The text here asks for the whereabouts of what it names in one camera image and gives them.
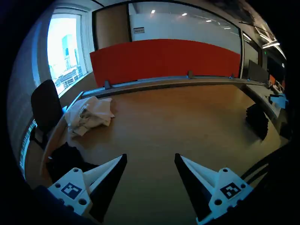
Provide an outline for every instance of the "black chair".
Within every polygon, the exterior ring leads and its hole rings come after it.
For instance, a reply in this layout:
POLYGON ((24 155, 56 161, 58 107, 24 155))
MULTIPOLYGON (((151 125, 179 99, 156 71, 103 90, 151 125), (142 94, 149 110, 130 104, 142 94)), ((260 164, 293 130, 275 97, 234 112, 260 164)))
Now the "black chair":
POLYGON ((34 140, 45 149, 49 132, 56 126, 66 109, 66 107, 62 109, 52 80, 46 80, 34 90, 31 95, 31 107, 36 125, 42 132, 42 142, 35 138, 36 127, 31 131, 30 140, 34 140))

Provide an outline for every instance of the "sign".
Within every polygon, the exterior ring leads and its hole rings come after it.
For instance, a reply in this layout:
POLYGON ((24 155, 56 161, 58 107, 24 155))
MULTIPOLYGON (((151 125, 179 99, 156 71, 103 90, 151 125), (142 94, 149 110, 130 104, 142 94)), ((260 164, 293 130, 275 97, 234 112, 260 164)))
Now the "sign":
POLYGON ((134 34, 140 34, 140 33, 145 33, 145 28, 144 27, 136 27, 133 29, 134 34))

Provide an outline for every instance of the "white cloth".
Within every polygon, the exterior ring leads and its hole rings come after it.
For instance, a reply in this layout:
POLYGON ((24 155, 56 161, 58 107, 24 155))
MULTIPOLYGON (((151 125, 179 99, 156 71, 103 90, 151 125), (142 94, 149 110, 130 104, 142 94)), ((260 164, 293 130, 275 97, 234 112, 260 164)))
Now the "white cloth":
POLYGON ((83 136, 90 128, 110 125, 114 115, 110 111, 111 98, 98 100, 95 96, 78 100, 64 114, 71 137, 83 136))

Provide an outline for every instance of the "red partition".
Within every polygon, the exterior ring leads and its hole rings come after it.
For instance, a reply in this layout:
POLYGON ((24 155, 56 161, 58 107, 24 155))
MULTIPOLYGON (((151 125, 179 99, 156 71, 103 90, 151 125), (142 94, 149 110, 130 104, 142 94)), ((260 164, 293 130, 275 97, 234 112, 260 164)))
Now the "red partition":
POLYGON ((194 75, 239 75, 240 54, 190 40, 153 39, 113 45, 90 53, 99 87, 138 79, 194 75))

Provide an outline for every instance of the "chair backrest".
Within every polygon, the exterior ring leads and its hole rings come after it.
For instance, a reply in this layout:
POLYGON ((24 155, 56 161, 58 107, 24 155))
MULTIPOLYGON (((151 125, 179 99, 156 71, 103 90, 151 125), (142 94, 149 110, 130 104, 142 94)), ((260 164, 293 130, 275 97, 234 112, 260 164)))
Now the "chair backrest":
POLYGON ((52 80, 41 83, 31 95, 33 117, 42 132, 48 133, 63 115, 59 96, 52 80))

